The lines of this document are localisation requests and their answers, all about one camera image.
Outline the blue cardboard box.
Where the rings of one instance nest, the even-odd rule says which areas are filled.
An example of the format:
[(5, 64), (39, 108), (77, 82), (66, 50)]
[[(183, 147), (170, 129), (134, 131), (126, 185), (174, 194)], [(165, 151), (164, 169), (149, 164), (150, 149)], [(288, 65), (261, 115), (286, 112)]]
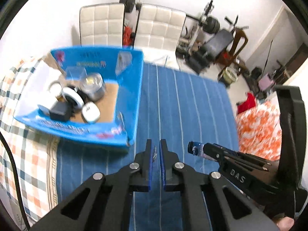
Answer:
[(143, 67), (137, 49), (53, 49), (37, 62), (14, 118), (68, 140), (126, 148), (136, 139)]

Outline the right white quilted chair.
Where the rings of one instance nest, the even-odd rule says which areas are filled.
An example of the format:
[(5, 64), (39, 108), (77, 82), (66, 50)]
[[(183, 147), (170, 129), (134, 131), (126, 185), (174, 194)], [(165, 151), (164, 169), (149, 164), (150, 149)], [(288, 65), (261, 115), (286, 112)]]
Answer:
[(175, 51), (185, 23), (186, 13), (163, 6), (143, 4), (135, 31), (135, 48)]

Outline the white cylindrical jar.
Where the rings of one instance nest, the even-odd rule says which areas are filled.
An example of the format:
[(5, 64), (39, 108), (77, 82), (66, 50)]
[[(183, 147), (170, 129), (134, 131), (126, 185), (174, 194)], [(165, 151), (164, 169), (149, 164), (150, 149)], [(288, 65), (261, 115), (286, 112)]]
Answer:
[(55, 96), (55, 98), (57, 99), (59, 99), (62, 96), (62, 89), (63, 87), (59, 81), (54, 81), (49, 85), (50, 94)]

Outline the brown wooden chair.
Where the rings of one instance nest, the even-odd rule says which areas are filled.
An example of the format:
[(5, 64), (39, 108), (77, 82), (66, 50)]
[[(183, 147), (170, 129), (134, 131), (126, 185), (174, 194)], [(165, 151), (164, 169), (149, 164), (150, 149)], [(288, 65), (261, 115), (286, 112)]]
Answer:
[[(231, 49), (224, 50), (219, 57), (216, 60), (216, 64), (220, 64), (223, 65), (224, 68), (229, 67), (231, 64), (235, 64), (235, 60), (237, 58), (237, 56), (242, 52), (242, 50), (246, 47), (246, 45), (248, 44), (248, 37), (246, 35), (246, 33), (244, 32), (244, 30), (247, 27), (244, 28), (235, 28), (235, 36), (233, 39), (233, 43), (231, 46)], [(238, 44), (240, 43), (240, 40), (243, 40), (243, 44), (238, 48)]]

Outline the black power adapter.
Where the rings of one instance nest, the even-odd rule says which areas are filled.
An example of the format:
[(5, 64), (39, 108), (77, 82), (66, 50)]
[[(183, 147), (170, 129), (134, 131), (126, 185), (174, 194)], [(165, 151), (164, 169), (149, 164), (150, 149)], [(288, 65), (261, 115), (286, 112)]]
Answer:
[(72, 115), (73, 110), (69, 103), (58, 101), (55, 105), (49, 110), (50, 118), (53, 121), (68, 121)]

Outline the clear acrylic cube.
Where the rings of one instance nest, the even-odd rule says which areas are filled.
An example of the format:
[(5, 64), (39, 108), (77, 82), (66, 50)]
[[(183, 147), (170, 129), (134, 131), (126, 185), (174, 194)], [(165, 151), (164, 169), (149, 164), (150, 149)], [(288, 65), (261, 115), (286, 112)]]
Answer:
[(87, 76), (87, 71), (84, 67), (70, 66), (65, 69), (65, 79), (79, 81)]

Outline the red cloth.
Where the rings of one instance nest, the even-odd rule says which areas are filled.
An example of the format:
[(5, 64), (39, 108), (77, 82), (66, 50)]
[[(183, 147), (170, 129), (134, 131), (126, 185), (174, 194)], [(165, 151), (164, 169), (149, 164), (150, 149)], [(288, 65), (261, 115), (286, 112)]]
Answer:
[(241, 114), (257, 105), (256, 98), (253, 93), (246, 93), (246, 100), (243, 102), (236, 103), (237, 106), (237, 114)]

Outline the black weight bench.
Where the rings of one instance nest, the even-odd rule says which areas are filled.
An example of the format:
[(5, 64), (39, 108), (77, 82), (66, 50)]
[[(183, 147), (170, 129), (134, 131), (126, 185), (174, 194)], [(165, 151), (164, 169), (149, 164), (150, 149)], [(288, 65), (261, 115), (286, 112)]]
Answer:
[(187, 65), (199, 75), (203, 69), (215, 62), (232, 41), (231, 32), (226, 29), (220, 30), (188, 58)]

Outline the blue capped bottle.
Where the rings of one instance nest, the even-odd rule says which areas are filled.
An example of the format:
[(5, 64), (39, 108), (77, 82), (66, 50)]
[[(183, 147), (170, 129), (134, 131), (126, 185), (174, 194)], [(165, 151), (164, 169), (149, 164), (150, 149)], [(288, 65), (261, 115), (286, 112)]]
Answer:
[(187, 151), (188, 151), (189, 154), (192, 154), (192, 155), (201, 157), (203, 159), (207, 159), (207, 160), (216, 162), (217, 161), (216, 159), (214, 159), (214, 158), (212, 158), (209, 155), (204, 153), (204, 151), (203, 151), (204, 145), (205, 144), (201, 143), (201, 142), (190, 141), (188, 143), (188, 146), (187, 146)]

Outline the orange floral cloth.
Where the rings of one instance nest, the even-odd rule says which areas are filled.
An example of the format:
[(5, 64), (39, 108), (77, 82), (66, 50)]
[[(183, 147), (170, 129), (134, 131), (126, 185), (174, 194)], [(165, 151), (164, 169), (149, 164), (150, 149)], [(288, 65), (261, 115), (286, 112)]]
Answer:
[(239, 150), (270, 161), (280, 159), (282, 130), (277, 103), (266, 101), (235, 118)]

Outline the white quilted chair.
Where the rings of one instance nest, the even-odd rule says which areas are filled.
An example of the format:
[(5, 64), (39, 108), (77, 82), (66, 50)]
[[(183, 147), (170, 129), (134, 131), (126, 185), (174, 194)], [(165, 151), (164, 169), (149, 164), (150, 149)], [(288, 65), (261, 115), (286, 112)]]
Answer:
[(135, 31), (135, 48), (175, 51), (185, 23), (186, 13), (163, 6), (143, 4)]
[(123, 45), (125, 5), (107, 3), (84, 6), (79, 11), (81, 45)]

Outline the white oval device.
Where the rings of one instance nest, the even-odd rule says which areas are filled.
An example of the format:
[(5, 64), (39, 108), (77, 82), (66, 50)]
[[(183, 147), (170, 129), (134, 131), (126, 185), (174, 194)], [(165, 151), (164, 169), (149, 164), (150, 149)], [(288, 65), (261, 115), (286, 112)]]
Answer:
[(86, 103), (82, 107), (81, 114), (87, 123), (95, 123), (100, 118), (100, 110), (93, 102)]

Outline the barbell weight rack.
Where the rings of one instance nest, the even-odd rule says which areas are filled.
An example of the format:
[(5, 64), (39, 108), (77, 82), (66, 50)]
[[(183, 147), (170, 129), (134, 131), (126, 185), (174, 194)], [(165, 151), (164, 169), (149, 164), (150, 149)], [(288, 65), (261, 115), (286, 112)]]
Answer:
[(192, 19), (197, 22), (196, 29), (192, 36), (190, 37), (190, 44), (194, 44), (196, 41), (200, 30), (208, 34), (216, 34), (220, 29), (219, 21), (211, 17), (209, 14), (213, 10), (213, 0), (211, 0), (206, 7), (204, 8), (203, 13), (199, 17), (192, 16), (190, 14), (186, 14), (186, 17)]

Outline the silver round tin gold lid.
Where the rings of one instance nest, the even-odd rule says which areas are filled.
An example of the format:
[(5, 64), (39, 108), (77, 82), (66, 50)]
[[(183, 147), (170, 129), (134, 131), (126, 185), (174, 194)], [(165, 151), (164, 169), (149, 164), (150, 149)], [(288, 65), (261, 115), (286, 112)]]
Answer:
[(103, 98), (106, 92), (106, 85), (100, 73), (89, 74), (81, 80), (79, 87), (93, 102)]

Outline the left white quilted chair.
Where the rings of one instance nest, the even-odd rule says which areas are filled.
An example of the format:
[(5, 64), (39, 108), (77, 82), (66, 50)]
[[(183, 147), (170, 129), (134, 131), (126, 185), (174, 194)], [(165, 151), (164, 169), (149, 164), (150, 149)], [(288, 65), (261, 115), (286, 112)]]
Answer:
[(84, 6), (79, 11), (81, 45), (123, 45), (125, 5), (107, 3)]

